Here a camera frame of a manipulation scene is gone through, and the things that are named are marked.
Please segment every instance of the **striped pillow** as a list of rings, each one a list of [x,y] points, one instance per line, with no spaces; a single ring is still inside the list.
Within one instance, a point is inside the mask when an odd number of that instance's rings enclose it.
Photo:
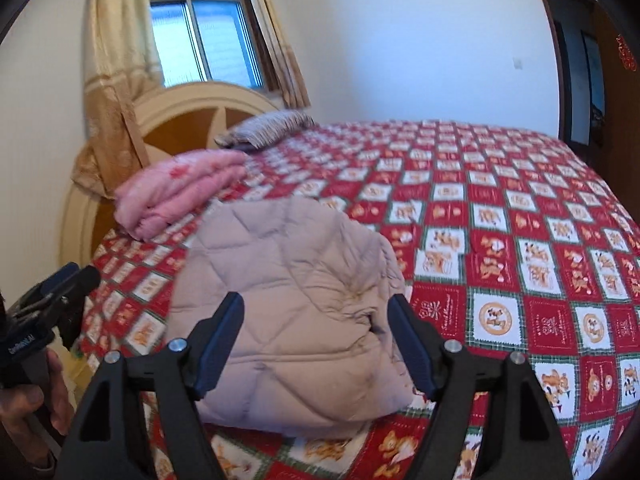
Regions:
[[[231,128],[226,136],[216,142],[223,147],[231,147],[243,142],[254,148],[264,148],[275,144],[298,130],[313,126],[314,120],[299,110],[278,110],[247,119]]]

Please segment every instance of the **metal screw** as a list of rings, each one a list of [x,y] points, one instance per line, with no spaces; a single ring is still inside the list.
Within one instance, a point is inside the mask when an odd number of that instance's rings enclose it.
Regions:
[[[111,350],[104,356],[104,361],[110,365],[117,363],[120,360],[120,352],[117,350]]]
[[[182,338],[171,339],[168,346],[171,352],[182,352],[187,348],[187,341]]]
[[[525,355],[522,352],[511,352],[509,357],[510,357],[511,361],[513,361],[517,365],[523,365],[525,363],[525,361],[527,360],[527,358],[525,357]]]
[[[462,350],[462,343],[456,339],[449,339],[445,341],[444,349],[452,354],[457,354]]]

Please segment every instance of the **quilted jacket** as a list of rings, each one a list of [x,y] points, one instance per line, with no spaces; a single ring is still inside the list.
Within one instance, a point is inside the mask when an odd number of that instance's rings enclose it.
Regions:
[[[386,320],[404,292],[388,240],[304,198],[217,204],[178,276],[167,339],[187,336],[226,293],[245,320],[204,422],[344,438],[412,400]]]

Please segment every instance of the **beige curtain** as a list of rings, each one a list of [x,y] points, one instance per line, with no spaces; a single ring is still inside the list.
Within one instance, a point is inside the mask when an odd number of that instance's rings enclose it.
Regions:
[[[282,31],[271,0],[251,0],[264,35],[282,98],[289,108],[306,108],[310,105],[305,82],[300,73],[290,44]]]
[[[107,198],[148,166],[133,101],[162,85],[149,0],[89,0],[84,40],[84,111],[89,140],[73,180]]]

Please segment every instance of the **pink blanket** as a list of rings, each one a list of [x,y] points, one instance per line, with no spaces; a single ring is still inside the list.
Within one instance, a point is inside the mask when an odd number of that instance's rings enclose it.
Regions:
[[[233,150],[196,150],[149,166],[116,190],[116,222],[136,240],[149,240],[244,178],[247,158]]]

